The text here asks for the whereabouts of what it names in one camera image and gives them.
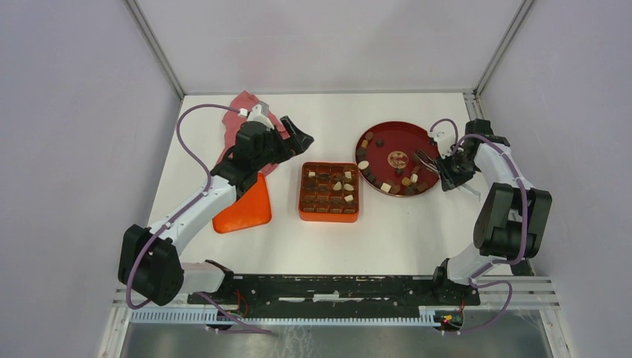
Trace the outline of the silver white-handled tongs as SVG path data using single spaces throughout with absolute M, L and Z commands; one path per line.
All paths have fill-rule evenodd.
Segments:
M 457 153 L 455 156 L 445 158 L 439 156 L 432 159 L 424 151 L 418 149 L 413 153 L 413 158 L 440 178 L 444 192 L 459 189 L 481 200 L 481 193 L 468 184 L 476 174 L 476 166 L 465 154 Z

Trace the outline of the orange chocolate box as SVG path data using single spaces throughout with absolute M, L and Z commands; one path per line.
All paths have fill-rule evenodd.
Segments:
M 308 177 L 312 171 L 316 175 Z M 352 172 L 352 178 L 344 173 Z M 342 189 L 332 187 L 342 182 Z M 344 184 L 354 186 L 354 191 L 344 189 Z M 361 199 L 360 172 L 355 163 L 305 162 L 300 172 L 300 187 L 297 199 L 299 217 L 305 222 L 353 223 L 359 218 Z M 346 202 L 344 197 L 352 195 L 353 201 Z

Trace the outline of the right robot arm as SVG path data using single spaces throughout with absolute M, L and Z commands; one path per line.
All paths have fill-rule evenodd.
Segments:
M 475 119 L 464 135 L 447 133 L 436 124 L 429 130 L 439 156 L 434 160 L 441 189 L 463 189 L 474 175 L 488 186 L 473 227 L 473 242 L 459 255 L 435 269 L 431 296 L 439 304 L 452 303 L 461 288 L 474 286 L 478 277 L 498 265 L 516 265 L 537 255 L 548 221 L 552 195 L 537 189 L 515 164 L 511 145 L 494 134 L 491 123 Z

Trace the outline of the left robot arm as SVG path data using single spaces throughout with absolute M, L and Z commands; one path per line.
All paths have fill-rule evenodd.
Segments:
M 211 262 L 182 263 L 180 255 L 220 212 L 244 196 L 261 169 L 304 153 L 314 142 L 287 116 L 280 122 L 287 138 L 274 126 L 246 121 L 236 133 L 235 144 L 187 202 L 148 227 L 134 224 L 125 231 L 118 280 L 127 287 L 127 299 L 137 292 L 165 306 L 183 293 L 205 292 L 217 304 L 233 297 L 234 284 L 225 278 L 226 269 Z

